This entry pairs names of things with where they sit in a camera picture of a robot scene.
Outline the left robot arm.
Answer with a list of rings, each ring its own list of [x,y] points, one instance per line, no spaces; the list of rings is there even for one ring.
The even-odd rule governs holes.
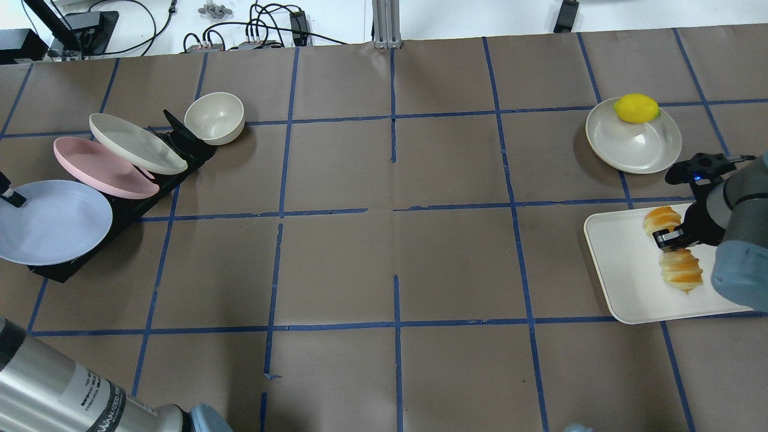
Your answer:
[[[73,181],[12,188],[2,177],[2,253],[64,263],[94,249],[113,224],[103,194]],[[229,431],[211,406],[153,408],[2,318],[3,431]]]

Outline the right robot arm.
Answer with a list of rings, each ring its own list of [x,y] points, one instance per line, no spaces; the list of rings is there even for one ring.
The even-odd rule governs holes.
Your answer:
[[[697,244],[713,246],[713,289],[728,301],[766,312],[766,155],[698,153],[674,163],[665,181],[689,184],[695,200],[680,224],[651,230],[656,246],[666,255]]]

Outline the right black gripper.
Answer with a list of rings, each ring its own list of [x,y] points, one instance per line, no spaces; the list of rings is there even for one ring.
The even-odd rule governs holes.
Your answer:
[[[677,251],[697,244],[719,246],[735,208],[757,195],[744,190],[727,190],[722,176],[737,170],[737,163],[754,161],[754,155],[707,154],[699,152],[686,161],[674,163],[665,175],[669,184],[689,184],[695,202],[686,209],[677,229],[661,229],[652,233],[661,251]]]

